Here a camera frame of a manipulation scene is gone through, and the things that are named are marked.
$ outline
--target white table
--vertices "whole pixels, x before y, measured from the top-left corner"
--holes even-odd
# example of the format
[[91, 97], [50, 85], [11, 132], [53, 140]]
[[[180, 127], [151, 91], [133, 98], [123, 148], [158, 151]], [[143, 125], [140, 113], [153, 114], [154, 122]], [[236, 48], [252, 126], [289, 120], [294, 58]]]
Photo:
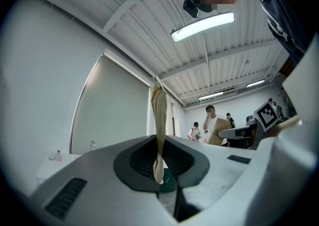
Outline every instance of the white table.
[[62, 161], [50, 160], [49, 156], [56, 154], [56, 151], [48, 151], [45, 158], [42, 161], [40, 169], [36, 174], [36, 178], [39, 184], [42, 184], [46, 179], [53, 176], [55, 173], [60, 171], [66, 165], [70, 164], [72, 161], [80, 157], [77, 154], [67, 154], [61, 153]]

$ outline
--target black slot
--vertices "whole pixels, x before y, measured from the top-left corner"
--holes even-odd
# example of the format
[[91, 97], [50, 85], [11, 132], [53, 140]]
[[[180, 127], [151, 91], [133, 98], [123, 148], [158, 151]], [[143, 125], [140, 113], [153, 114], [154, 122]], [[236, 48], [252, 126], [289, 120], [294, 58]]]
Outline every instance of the black slot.
[[241, 157], [241, 156], [237, 156], [237, 155], [230, 155], [227, 159], [234, 160], [234, 161], [244, 163], [244, 164], [249, 164], [249, 162], [251, 161], [251, 159], [249, 159], [249, 158], [245, 158], [245, 157]]
[[72, 178], [44, 209], [63, 220], [86, 183], [83, 179]]
[[[157, 155], [156, 135], [153, 135], [122, 151], [114, 160], [114, 172], [133, 190], [158, 193], [160, 185], [153, 176]], [[199, 184], [209, 169], [206, 156], [168, 136], [162, 156], [181, 188]]]

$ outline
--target bottle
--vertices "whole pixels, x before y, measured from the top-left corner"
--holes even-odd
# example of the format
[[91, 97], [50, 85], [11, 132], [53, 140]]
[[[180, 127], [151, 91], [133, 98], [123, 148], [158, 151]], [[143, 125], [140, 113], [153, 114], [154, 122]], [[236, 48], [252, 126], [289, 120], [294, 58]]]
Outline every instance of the bottle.
[[56, 161], [62, 161], [62, 156], [60, 154], [60, 150], [58, 150], [58, 153], [55, 155], [55, 160]]

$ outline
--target roller blind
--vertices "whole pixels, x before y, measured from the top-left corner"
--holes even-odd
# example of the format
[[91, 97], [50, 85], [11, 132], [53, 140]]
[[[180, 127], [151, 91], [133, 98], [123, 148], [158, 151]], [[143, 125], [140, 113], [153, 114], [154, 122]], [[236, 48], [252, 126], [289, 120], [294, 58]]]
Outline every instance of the roller blind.
[[147, 134], [149, 87], [101, 57], [81, 96], [73, 125], [71, 152], [96, 148]]

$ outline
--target white t-shirt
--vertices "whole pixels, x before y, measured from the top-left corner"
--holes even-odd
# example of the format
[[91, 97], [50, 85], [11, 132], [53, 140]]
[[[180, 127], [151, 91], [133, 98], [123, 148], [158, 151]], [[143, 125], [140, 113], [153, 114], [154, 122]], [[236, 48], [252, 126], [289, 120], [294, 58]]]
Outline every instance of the white t-shirt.
[[197, 137], [196, 137], [197, 134], [198, 134], [198, 128], [197, 129], [192, 128], [192, 129], [190, 129], [188, 136], [191, 136], [191, 138], [192, 138], [191, 140], [194, 139], [195, 141], [198, 141]]
[[210, 137], [210, 133], [205, 133], [205, 131], [203, 131], [203, 133], [201, 133], [201, 139], [200, 142], [201, 143], [207, 143], [209, 141], [209, 137]]
[[[221, 118], [226, 120], [226, 117], [222, 116], [221, 114], [217, 114], [215, 118], [209, 118], [208, 119], [208, 135], [210, 137], [210, 135], [212, 134], [213, 130], [215, 129], [215, 125], [216, 125], [216, 121], [217, 118]], [[227, 143], [227, 139], [224, 138], [223, 142], [221, 144], [226, 144]]]
[[275, 113], [277, 113], [277, 106], [276, 105], [271, 105], [273, 109], [275, 110]]

